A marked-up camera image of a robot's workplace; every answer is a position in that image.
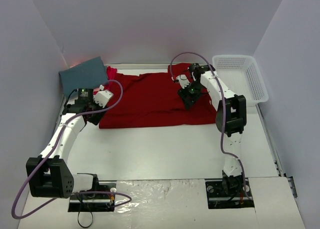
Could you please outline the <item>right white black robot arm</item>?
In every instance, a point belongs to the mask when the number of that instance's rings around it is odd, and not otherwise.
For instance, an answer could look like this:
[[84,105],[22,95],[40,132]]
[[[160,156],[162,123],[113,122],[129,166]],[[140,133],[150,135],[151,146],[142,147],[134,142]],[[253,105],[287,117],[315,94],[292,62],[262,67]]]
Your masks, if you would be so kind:
[[241,159],[241,142],[247,124],[247,102],[244,95],[237,95],[218,76],[212,65],[194,63],[187,68],[191,79],[185,74],[175,79],[181,86],[178,95],[185,108],[190,109],[202,96],[204,90],[216,110],[215,125],[221,133],[220,149],[224,155],[222,191],[234,195],[244,184]]

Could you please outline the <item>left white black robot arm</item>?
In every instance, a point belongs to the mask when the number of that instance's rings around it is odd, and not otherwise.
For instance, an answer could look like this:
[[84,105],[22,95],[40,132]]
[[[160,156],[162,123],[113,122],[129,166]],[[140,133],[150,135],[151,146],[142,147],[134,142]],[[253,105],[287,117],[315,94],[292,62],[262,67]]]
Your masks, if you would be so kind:
[[82,191],[89,198],[97,197],[101,186],[91,173],[71,173],[67,166],[70,151],[82,129],[91,123],[98,125],[113,93],[100,89],[80,88],[73,104],[64,106],[60,124],[48,146],[38,157],[26,162],[30,193],[38,198],[69,198]]

